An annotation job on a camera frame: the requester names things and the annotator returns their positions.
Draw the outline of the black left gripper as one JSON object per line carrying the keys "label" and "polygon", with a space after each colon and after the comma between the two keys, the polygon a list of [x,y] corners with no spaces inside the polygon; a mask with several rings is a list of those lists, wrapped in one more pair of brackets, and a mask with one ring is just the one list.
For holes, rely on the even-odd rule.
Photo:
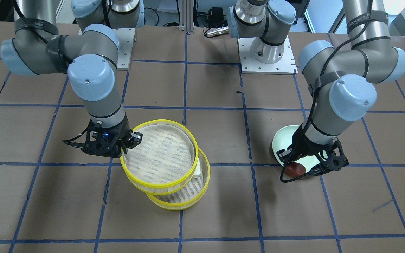
{"label": "black left gripper", "polygon": [[334,138],[328,144],[319,145],[310,141],[301,132],[276,133],[276,159],[284,172],[286,165],[292,162],[304,165],[305,176],[323,175],[339,171],[349,165],[338,138]]}

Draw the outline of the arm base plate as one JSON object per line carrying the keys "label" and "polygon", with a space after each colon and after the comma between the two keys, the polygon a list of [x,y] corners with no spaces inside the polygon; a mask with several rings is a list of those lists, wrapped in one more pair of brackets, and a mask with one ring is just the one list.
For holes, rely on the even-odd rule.
{"label": "arm base plate", "polygon": [[103,58],[117,70],[129,70],[135,41],[134,28],[111,29],[91,24],[78,34],[79,56],[92,54]]}
{"label": "arm base plate", "polygon": [[239,38],[237,42],[242,73],[280,75],[298,73],[288,37],[278,46],[267,45],[260,38]]}

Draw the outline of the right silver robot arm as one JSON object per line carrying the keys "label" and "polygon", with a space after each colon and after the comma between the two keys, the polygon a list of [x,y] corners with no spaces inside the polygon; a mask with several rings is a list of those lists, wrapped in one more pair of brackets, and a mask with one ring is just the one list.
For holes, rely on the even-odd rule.
{"label": "right silver robot arm", "polygon": [[14,0],[15,37],[2,42],[0,53],[14,74],[66,74],[74,93],[90,115],[80,136],[63,140],[95,156],[121,157],[142,141],[133,132],[116,88],[121,50],[114,29],[143,26],[141,0],[73,0],[71,9],[81,35],[58,33],[53,4],[48,0]]}

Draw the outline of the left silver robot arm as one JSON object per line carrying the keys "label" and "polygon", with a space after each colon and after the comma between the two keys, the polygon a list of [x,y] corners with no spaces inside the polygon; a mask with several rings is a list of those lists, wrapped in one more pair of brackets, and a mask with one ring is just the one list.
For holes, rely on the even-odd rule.
{"label": "left silver robot arm", "polygon": [[[388,15],[382,0],[344,0],[349,39],[334,48],[326,40],[306,45],[298,63],[313,102],[286,148],[273,148],[282,164],[281,182],[339,171],[349,164],[338,136],[374,105],[374,84],[405,73],[405,51],[391,46]],[[274,66],[284,55],[285,40],[296,19],[284,0],[238,0],[229,8],[232,38],[253,38],[249,54]]]}

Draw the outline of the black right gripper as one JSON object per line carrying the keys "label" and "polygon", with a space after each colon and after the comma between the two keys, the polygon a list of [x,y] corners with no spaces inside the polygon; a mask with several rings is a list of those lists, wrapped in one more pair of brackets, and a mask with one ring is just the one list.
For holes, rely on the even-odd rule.
{"label": "black right gripper", "polygon": [[100,124],[89,121],[86,131],[82,151],[103,157],[121,157],[122,152],[126,154],[129,148],[138,146],[143,138],[142,133],[132,132],[126,119],[110,128],[103,128]]}

